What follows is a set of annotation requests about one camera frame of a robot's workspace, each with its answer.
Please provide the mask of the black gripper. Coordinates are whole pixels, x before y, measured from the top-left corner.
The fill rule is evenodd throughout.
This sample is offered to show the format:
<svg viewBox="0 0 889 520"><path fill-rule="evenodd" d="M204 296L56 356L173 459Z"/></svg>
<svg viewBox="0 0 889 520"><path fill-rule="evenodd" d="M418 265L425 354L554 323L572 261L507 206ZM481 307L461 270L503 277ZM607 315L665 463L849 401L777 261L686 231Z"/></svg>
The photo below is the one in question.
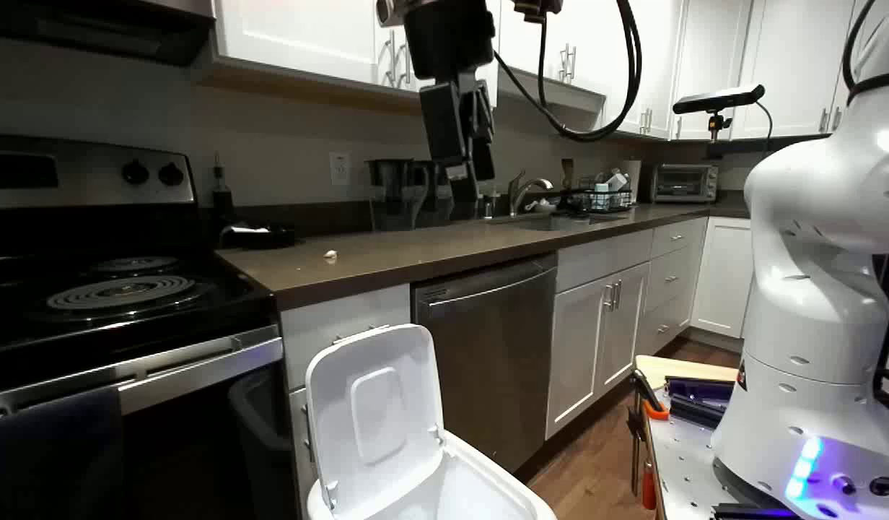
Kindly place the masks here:
<svg viewBox="0 0 889 520"><path fill-rule="evenodd" d="M412 73L418 78L454 82L494 60L494 16L484 0L416 0L403 11ZM468 177L464 130L454 83L418 92L431 160L451 183ZM494 179L492 105L484 82L470 92L470 157L477 179Z"/></svg>

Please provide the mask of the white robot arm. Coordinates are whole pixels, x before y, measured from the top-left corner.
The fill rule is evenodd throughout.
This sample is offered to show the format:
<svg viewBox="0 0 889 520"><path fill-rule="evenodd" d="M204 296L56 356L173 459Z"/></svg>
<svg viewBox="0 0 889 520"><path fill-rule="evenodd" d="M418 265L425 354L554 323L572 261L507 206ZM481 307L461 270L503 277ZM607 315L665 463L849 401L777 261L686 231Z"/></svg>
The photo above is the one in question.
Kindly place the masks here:
<svg viewBox="0 0 889 520"><path fill-rule="evenodd" d="M826 138L764 157L744 183L753 296L717 463L805 520L889 520L889 11Z"/></svg>

